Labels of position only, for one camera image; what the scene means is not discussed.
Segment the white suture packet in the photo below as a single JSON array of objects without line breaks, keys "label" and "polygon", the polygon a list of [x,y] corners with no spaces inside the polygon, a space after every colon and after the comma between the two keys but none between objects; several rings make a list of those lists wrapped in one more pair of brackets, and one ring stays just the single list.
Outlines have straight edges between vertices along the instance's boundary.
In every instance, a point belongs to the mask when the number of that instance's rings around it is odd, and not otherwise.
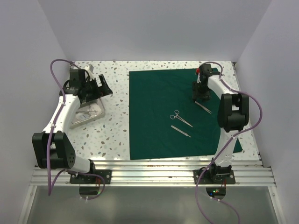
[{"label": "white suture packet", "polygon": [[86,116],[83,114],[83,115],[78,115],[78,119],[83,121],[86,119]]}]

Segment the dark green surgical cloth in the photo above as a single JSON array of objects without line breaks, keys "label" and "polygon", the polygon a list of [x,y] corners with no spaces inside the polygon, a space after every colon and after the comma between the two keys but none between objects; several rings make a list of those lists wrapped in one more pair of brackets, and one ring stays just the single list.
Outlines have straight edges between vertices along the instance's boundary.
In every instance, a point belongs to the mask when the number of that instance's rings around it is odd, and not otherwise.
[{"label": "dark green surgical cloth", "polygon": [[[220,127],[217,113],[220,100],[192,100],[195,69],[146,70],[129,73],[129,149],[131,160],[207,156],[216,153]],[[193,127],[170,115],[179,115]],[[179,128],[184,136],[171,128]]]}]

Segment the steel scissor forceps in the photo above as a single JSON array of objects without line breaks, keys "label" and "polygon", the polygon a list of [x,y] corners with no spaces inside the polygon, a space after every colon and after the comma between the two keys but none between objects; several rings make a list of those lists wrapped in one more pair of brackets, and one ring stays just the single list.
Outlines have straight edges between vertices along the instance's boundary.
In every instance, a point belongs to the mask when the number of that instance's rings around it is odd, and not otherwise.
[{"label": "steel scissor forceps", "polygon": [[170,119],[174,120],[174,119],[178,119],[180,121],[182,121],[183,123],[187,124],[190,127],[193,127],[189,122],[187,122],[185,119],[183,119],[182,117],[180,117],[179,115],[179,110],[175,110],[173,115],[170,115]]}]

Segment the aluminium rail frame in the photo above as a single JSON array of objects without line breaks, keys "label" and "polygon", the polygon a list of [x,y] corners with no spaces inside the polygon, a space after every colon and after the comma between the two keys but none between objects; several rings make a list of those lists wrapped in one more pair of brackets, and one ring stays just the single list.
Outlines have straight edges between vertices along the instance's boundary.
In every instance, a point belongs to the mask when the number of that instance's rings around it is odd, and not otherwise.
[{"label": "aluminium rail frame", "polygon": [[[121,118],[128,98],[123,98],[119,106],[105,101],[106,112],[112,120],[104,119],[100,123],[90,123],[71,131],[71,137],[78,137],[75,148],[82,154],[91,154],[97,169],[112,171],[111,183],[107,190],[117,187],[130,187],[157,190],[158,188],[194,189],[193,171],[204,167],[211,156],[185,156],[176,158],[130,160],[128,153],[129,134],[116,129],[119,124],[128,125],[128,119]],[[254,134],[251,130],[239,135],[242,151],[232,158],[232,169],[236,183],[229,185],[229,191],[248,187],[254,192],[265,191],[263,201],[249,208],[246,196],[238,213],[241,223],[271,224],[286,223],[279,202],[274,174],[271,168],[263,165]]]}]

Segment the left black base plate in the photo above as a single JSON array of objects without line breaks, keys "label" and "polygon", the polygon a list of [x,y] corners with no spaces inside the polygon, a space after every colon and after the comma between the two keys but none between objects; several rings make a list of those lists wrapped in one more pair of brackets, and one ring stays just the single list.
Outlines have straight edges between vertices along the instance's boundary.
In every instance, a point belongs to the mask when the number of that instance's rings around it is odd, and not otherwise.
[{"label": "left black base plate", "polygon": [[96,184],[100,183],[110,184],[112,178],[112,170],[110,169],[96,169],[92,174],[71,174],[71,184]]}]

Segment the stainless steel tray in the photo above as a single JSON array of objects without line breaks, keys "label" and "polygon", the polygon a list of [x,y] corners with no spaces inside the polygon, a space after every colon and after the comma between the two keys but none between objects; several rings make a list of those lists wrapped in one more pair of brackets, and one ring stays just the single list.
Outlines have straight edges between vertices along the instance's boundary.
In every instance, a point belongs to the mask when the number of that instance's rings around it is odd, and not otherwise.
[{"label": "stainless steel tray", "polygon": [[71,122],[70,129],[100,119],[104,117],[105,114],[105,108],[100,98],[88,103],[83,103],[76,111],[76,114]]}]

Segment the steel scalpel handle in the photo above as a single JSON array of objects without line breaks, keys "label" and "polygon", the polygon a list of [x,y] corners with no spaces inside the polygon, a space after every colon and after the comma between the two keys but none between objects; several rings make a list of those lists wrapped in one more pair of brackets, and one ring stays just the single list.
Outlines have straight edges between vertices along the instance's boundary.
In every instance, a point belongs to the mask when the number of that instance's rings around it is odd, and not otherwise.
[{"label": "steel scalpel handle", "polygon": [[190,136],[189,134],[187,134],[186,132],[180,130],[179,128],[177,128],[177,127],[175,127],[175,126],[173,126],[173,125],[171,125],[171,128],[173,128],[174,130],[176,130],[176,131],[178,131],[179,133],[183,134],[184,136],[187,136],[187,137],[191,138],[191,136]]}]

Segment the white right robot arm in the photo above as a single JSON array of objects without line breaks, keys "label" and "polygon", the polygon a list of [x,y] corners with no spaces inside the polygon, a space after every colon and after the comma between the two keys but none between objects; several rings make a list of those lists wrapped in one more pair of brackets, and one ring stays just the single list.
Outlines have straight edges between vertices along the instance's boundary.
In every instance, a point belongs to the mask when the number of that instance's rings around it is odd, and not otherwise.
[{"label": "white right robot arm", "polygon": [[223,69],[212,68],[213,62],[205,62],[196,70],[198,79],[192,83],[192,99],[208,101],[213,91],[220,99],[217,123],[220,127],[218,147],[206,168],[194,170],[194,181],[198,184],[234,184],[232,155],[237,134],[249,122],[249,97],[233,90],[222,79]]}]

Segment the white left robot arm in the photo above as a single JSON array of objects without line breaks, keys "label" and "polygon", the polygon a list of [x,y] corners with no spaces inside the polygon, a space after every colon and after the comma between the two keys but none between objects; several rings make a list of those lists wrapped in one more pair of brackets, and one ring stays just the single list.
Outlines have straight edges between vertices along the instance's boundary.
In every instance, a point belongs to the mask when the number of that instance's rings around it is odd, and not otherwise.
[{"label": "white left robot arm", "polygon": [[82,105],[112,93],[104,75],[92,77],[89,70],[70,70],[70,77],[62,86],[58,105],[50,122],[42,132],[34,133],[32,136],[39,168],[79,172],[86,183],[96,180],[97,171],[92,168],[91,161],[76,155],[67,133]]}]

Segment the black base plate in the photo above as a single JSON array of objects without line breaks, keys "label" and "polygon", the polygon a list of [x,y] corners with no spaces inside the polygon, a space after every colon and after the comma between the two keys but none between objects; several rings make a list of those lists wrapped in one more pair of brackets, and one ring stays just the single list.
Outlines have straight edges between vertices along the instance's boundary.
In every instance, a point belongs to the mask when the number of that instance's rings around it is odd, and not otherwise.
[{"label": "black base plate", "polygon": [[96,184],[100,183],[110,184],[112,178],[112,170],[110,169],[96,169],[92,174],[71,174],[71,184]]},{"label": "black base plate", "polygon": [[206,171],[199,180],[199,184],[236,184],[233,170],[229,174],[212,175]]}]

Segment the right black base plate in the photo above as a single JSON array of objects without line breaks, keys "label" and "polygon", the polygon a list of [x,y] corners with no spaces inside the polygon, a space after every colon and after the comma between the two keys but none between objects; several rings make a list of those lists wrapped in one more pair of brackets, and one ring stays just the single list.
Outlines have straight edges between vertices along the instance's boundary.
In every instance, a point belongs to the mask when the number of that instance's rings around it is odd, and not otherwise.
[{"label": "right black base plate", "polygon": [[199,180],[199,184],[236,184],[233,170],[229,174],[212,175],[206,171]]}]

